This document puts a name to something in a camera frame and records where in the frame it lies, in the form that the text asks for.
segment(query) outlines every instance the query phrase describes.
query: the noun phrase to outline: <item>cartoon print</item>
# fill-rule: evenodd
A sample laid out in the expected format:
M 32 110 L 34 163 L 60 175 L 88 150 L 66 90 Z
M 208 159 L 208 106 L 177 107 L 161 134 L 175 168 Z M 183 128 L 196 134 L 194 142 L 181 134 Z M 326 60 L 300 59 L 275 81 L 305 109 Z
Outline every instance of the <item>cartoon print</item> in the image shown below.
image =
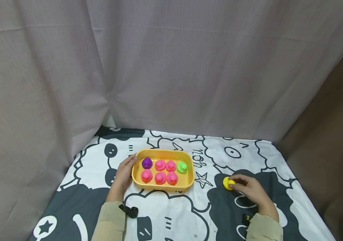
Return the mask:
M 285 237 L 313 240 L 331 235 L 327 228 L 309 229 L 307 222 L 322 222 L 319 216 L 296 219 L 304 210 L 291 198 L 305 193 L 271 142 L 101 127 L 76 156 L 29 241 L 91 240 L 119 163 L 141 149 L 157 148 L 187 152 L 195 169 L 194 185 L 182 193 L 141 190 L 131 184 L 125 201 L 139 208 L 139 216 L 127 219 L 126 240 L 244 240 L 242 214 L 254 214 L 257 206 L 242 193 L 223 188 L 222 179 L 234 173 L 254 175 L 264 183 Z
M 208 182 L 206 180 L 208 173 L 205 173 L 204 175 L 200 175 L 198 172 L 196 172 L 196 179 L 194 179 L 195 182 L 198 182 L 202 189 L 204 189 L 205 185 L 209 185 L 213 187 L 213 184 Z
M 143 129 L 120 129 L 101 126 L 94 136 L 101 137 L 105 140 L 118 139 L 126 141 L 130 138 L 143 137 L 144 133 L 145 130 Z
M 108 192 L 82 184 L 57 191 L 28 241 L 91 240 Z
M 186 195 L 170 196 L 153 190 L 146 195 L 129 194 L 125 203 L 139 210 L 138 218 L 127 219 L 125 240 L 207 241 L 209 238 L 209 225 L 201 213 L 210 207 L 197 210 Z
M 264 146 L 265 150 L 272 148 L 276 149 L 275 146 L 270 142 L 263 142 L 261 140 L 255 141 L 255 146 L 257 148 L 257 154 L 260 156 L 260 159 L 264 161 L 266 167 L 262 168 L 262 172 L 275 172 L 279 177 L 279 182 L 287 187 L 292 187 L 292 182 L 297 180 L 293 173 L 288 171 L 288 167 L 283 165 L 283 157 L 280 152 L 270 151 L 262 155 L 260 146 Z
M 243 140 L 243 147 L 248 149 L 243 151 L 237 139 L 205 137 L 203 140 L 205 155 L 212 160 L 218 172 L 228 175 L 239 169 L 257 173 L 266 167 L 264 160 L 257 155 L 257 148 L 250 143 L 253 141 Z
M 129 155 L 150 147 L 146 139 L 130 140 L 108 139 L 81 151 L 58 191 L 75 184 L 84 184 L 93 189 L 111 187 L 119 164 Z
M 291 237 L 292 240 L 306 240 L 301 236 L 298 228 L 298 220 L 290 211 L 293 201 L 288 196 L 287 187 L 278 181 L 275 172 L 260 172 L 253 174 L 248 170 L 238 170 L 235 174 L 243 174 L 256 178 L 264 190 L 275 203 L 280 215 L 280 225 L 283 226 L 284 240 Z M 243 214 L 253 216 L 257 213 L 257 206 L 244 195 L 235 191 L 228 191 L 222 185 L 226 174 L 217 174 L 214 178 L 216 188 L 209 190 L 207 196 L 212 208 L 209 215 L 218 228 L 216 240 L 245 240 L 246 226 L 242 223 Z

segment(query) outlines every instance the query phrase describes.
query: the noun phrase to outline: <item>black wrist device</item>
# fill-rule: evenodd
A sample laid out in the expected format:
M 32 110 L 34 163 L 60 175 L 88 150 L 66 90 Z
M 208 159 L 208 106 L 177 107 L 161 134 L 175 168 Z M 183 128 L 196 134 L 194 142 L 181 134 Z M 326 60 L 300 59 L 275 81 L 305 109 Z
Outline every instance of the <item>black wrist device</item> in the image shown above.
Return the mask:
M 130 218 L 136 218 L 138 216 L 138 208 L 137 207 L 132 207 L 129 208 L 126 205 L 119 205 L 119 208 L 126 213 L 127 216 Z

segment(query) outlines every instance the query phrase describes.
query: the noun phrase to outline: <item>beige sleeve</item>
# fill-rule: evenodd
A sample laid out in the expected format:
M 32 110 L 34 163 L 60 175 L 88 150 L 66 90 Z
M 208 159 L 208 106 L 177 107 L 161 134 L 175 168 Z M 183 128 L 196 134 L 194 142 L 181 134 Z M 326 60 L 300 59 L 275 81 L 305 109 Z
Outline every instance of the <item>beige sleeve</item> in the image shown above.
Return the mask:
M 283 228 L 271 217 L 256 213 L 247 230 L 246 241 L 283 241 Z
M 102 205 L 91 241 L 123 241 L 126 216 L 119 208 L 121 204 L 107 202 Z

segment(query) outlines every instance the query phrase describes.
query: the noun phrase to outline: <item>green rubber duck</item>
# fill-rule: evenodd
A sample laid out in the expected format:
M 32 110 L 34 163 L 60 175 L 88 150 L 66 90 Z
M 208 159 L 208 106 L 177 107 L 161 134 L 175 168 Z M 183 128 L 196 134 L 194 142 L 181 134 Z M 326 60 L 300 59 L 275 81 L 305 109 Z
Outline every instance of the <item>green rubber duck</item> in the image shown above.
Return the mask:
M 177 171 L 180 173 L 186 173 L 188 171 L 188 165 L 186 165 L 184 162 L 179 162 L 177 164 Z

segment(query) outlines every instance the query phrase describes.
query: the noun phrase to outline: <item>purple rubber duck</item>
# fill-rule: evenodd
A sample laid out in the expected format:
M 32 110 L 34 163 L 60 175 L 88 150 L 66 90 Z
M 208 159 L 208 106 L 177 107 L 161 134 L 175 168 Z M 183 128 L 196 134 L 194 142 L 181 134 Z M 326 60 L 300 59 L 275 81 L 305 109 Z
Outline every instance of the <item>purple rubber duck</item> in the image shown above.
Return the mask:
M 142 167 L 144 169 L 150 169 L 152 166 L 153 166 L 153 162 L 149 157 L 146 157 L 145 159 L 143 159 Z

